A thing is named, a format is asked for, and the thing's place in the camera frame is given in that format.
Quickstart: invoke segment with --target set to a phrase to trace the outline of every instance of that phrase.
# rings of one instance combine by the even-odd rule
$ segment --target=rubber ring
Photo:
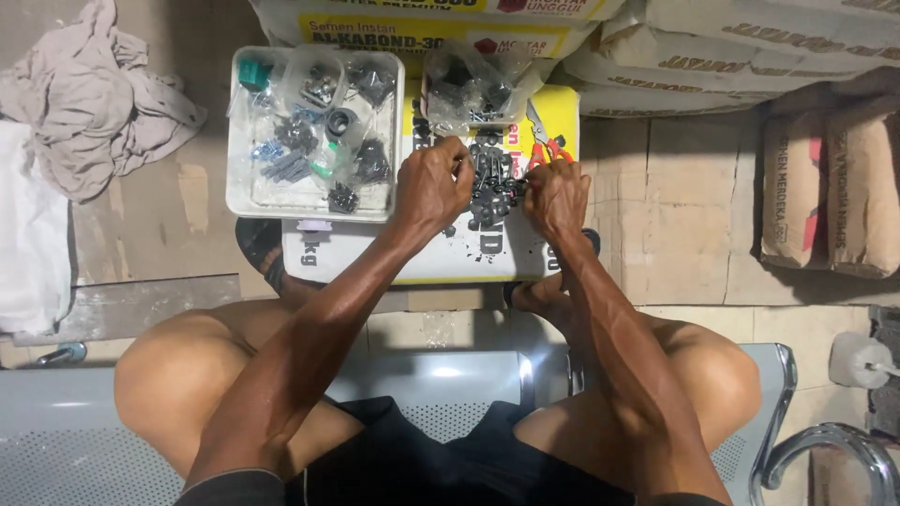
[[[325,119],[325,136],[328,137],[328,140],[336,142],[357,121],[359,118],[350,109],[345,107],[335,109],[328,113],[328,118]]]

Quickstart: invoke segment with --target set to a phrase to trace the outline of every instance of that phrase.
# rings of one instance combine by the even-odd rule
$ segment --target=man
[[[320,290],[284,273],[277,221],[238,224],[281,298],[178,315],[116,368],[122,421],[185,477],[178,506],[731,504],[709,453],[759,409],[756,365],[710,330],[634,309],[581,233],[590,178],[578,163],[526,176],[524,212],[562,272],[516,286],[510,302],[564,334],[584,392],[531,413],[495,402],[444,445],[390,398],[322,400],[393,278],[468,204],[473,178],[455,137],[413,153],[391,220]]]

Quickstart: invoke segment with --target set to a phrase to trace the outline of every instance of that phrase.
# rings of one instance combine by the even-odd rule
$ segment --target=metal bench
[[[787,347],[742,348],[760,366],[762,409],[712,458],[735,505],[761,506],[797,372]],[[447,441],[467,434],[494,401],[534,406],[533,375],[514,351],[351,358],[326,395],[391,395],[412,423]],[[182,488],[166,461],[119,422],[111,368],[0,372],[0,406],[0,505],[167,506]]]

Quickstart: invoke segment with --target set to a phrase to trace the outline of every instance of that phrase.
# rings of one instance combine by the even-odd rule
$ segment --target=leg
[[[282,287],[278,300],[188,311],[163,321],[138,337],[116,366],[115,403],[122,423],[181,476],[190,471],[221,396],[256,350],[316,291],[287,275]],[[362,428],[359,420],[319,402],[288,443],[291,465],[282,478],[298,474]]]
[[[587,334],[574,323],[572,302],[560,291],[562,275],[523,285],[513,303],[550,321],[572,354],[584,359],[585,391],[535,411],[515,427],[522,442],[616,486],[633,490],[628,447],[603,395],[605,379]],[[698,325],[645,316],[694,404],[711,453],[759,410],[756,363],[729,339]]]

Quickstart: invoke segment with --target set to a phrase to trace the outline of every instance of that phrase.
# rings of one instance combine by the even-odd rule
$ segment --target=sandal
[[[244,254],[247,262],[259,271],[266,256],[273,249],[281,246],[281,220],[276,218],[238,218],[234,225],[234,237],[238,241],[238,248]],[[284,275],[284,253],[272,261],[272,265],[262,273],[263,278],[274,288],[276,294],[281,294],[282,277]]]
[[[594,229],[581,229],[584,237],[590,240],[590,245],[594,247],[594,257],[600,254],[600,234]],[[508,308],[512,308],[512,293],[516,287],[523,284],[524,281],[509,281],[503,284],[503,302]]]

